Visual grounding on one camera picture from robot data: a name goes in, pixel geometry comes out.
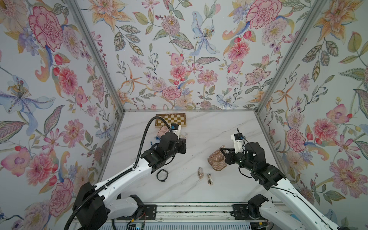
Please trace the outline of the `brown striped cloth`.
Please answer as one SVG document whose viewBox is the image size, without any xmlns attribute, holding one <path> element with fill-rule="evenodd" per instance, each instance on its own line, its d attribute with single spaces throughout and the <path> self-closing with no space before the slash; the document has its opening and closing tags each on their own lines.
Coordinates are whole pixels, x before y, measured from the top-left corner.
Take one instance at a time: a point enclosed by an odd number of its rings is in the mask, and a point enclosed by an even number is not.
<svg viewBox="0 0 368 230">
<path fill-rule="evenodd" d="M 216 171 L 221 171 L 227 167 L 227 164 L 225 163 L 225 157 L 220 151 L 222 148 L 225 148 L 225 146 L 221 146 L 208 157 L 208 163 Z"/>
</svg>

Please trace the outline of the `blue translucent wristwatch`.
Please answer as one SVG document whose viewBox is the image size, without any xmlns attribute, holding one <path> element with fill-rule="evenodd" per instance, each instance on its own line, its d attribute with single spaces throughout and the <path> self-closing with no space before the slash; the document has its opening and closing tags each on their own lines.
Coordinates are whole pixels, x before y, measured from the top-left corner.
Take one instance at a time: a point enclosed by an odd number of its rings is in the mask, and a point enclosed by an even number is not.
<svg viewBox="0 0 368 230">
<path fill-rule="evenodd" d="M 160 139 L 155 137 L 154 139 L 150 141 L 150 144 L 153 146 L 154 144 L 158 144 L 159 142 L 160 142 Z"/>
</svg>

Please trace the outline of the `black band wristwatch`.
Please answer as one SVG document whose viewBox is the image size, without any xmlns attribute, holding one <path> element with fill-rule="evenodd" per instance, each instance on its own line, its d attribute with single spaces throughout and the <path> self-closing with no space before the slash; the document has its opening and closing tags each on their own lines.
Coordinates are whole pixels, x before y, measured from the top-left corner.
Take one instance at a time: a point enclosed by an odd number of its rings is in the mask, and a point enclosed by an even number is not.
<svg viewBox="0 0 368 230">
<path fill-rule="evenodd" d="M 156 178 L 158 181 L 165 183 L 168 178 L 169 172 L 165 169 L 161 169 L 157 172 Z"/>
</svg>

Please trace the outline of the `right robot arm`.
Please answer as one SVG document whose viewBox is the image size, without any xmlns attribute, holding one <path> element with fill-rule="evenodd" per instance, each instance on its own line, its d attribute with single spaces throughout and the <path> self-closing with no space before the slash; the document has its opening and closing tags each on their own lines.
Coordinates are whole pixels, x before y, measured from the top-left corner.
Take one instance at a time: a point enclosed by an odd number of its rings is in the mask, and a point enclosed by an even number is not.
<svg viewBox="0 0 368 230">
<path fill-rule="evenodd" d="M 257 142 L 242 144 L 236 141 L 233 148 L 221 148 L 227 165 L 236 164 L 247 169 L 251 178 L 275 195 L 294 214 L 281 211 L 264 195 L 258 194 L 247 202 L 246 214 L 252 219 L 264 218 L 283 230 L 340 230 L 301 195 L 286 176 L 267 163 L 264 149 Z"/>
</svg>

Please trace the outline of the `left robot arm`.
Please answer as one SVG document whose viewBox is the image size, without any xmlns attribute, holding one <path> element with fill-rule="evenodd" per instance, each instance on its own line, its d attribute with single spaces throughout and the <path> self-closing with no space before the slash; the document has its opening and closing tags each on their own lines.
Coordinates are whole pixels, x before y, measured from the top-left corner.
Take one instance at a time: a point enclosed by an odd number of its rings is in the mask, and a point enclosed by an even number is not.
<svg viewBox="0 0 368 230">
<path fill-rule="evenodd" d="M 97 230 L 111 219 L 140 216 L 144 204 L 137 195 L 126 198 L 118 198 L 118 195 L 134 182 L 165 166 L 178 153 L 186 153 L 186 139 L 181 139 L 175 132 L 167 132 L 159 143 L 142 152 L 132 166 L 95 185 L 90 182 L 84 184 L 64 228 L 69 229 L 76 218 L 81 225 L 80 229 Z"/>
</svg>

